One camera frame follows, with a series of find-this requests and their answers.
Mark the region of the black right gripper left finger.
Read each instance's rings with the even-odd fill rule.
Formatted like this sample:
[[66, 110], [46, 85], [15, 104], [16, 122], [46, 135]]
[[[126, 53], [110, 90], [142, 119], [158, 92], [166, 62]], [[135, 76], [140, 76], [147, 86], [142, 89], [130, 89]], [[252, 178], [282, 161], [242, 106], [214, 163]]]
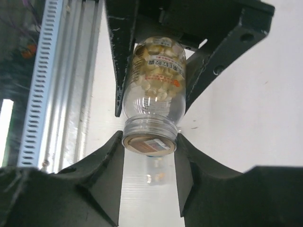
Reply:
[[125, 150], [122, 132], [56, 174], [33, 167], [0, 170], [3, 227], [118, 226]]

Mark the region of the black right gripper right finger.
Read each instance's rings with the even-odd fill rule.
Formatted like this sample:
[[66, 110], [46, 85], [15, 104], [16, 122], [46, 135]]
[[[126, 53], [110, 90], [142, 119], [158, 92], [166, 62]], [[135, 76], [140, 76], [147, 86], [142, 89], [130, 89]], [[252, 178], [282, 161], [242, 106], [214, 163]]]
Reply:
[[241, 173], [182, 134], [174, 153], [179, 210], [187, 227], [300, 227], [303, 169], [256, 166]]

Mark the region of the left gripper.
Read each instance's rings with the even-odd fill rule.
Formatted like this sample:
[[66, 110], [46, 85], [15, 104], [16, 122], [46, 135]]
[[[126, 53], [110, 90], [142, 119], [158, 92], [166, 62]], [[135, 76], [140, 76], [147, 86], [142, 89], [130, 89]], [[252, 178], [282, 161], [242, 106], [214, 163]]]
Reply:
[[269, 34], [275, 7], [236, 0], [106, 0], [116, 80], [115, 117], [120, 117], [134, 41], [174, 39], [190, 50], [186, 109], [235, 60]]

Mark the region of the gold bottle cap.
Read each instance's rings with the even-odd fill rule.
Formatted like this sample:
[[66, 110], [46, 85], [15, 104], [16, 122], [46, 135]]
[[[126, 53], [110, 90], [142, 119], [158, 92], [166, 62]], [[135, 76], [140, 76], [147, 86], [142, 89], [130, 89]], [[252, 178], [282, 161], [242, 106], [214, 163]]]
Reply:
[[129, 151], [151, 157], [165, 156], [175, 152], [177, 149], [174, 140], [161, 135], [147, 133], [124, 136], [122, 144]]

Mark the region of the clear bottle of yellow pills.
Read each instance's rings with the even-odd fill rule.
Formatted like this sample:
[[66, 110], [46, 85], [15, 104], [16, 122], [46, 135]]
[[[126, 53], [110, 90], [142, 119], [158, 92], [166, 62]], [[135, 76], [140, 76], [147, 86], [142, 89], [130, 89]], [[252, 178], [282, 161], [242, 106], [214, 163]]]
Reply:
[[186, 54], [168, 37], [154, 36], [137, 44], [128, 76], [123, 111], [123, 137], [156, 134], [177, 143], [178, 123], [186, 110]]

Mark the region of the weekly pill organizer strip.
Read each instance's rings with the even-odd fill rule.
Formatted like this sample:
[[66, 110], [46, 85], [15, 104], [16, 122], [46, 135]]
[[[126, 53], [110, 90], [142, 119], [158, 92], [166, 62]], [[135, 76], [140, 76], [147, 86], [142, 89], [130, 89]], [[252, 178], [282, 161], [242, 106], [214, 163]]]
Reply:
[[163, 186], [170, 183], [170, 168], [166, 156], [146, 157], [146, 182], [149, 186]]

